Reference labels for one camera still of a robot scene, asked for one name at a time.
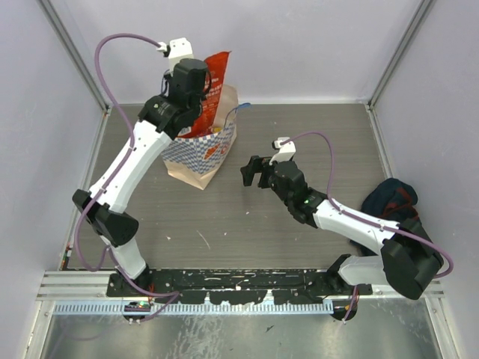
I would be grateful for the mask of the cream red cassava chips bag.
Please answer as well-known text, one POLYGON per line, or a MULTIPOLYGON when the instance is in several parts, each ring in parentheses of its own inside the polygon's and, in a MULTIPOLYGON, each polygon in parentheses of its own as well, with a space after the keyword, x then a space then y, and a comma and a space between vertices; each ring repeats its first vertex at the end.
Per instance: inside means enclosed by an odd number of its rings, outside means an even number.
POLYGON ((230 52, 223 51, 209 56, 204 61, 207 64, 210 76, 205 82, 205 89, 209 89, 206 99, 202 101, 201 116, 194 122, 192 127, 186 128, 180 138, 197 138, 212 133, 225 73, 228 66, 230 52))

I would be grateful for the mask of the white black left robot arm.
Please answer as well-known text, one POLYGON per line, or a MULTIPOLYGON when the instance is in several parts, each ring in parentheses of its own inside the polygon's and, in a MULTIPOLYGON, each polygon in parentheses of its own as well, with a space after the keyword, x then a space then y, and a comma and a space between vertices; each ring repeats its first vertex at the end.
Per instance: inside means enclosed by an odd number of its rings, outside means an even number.
POLYGON ((139 222, 126 213, 129 199, 156 158, 201 116, 211 86, 207 64, 194 58, 180 60, 164 79, 168 92, 146 101, 108 170, 89 190, 73 195, 81 219, 106 244, 124 277, 124 289, 133 296, 145 294, 153 279, 135 240, 139 222))

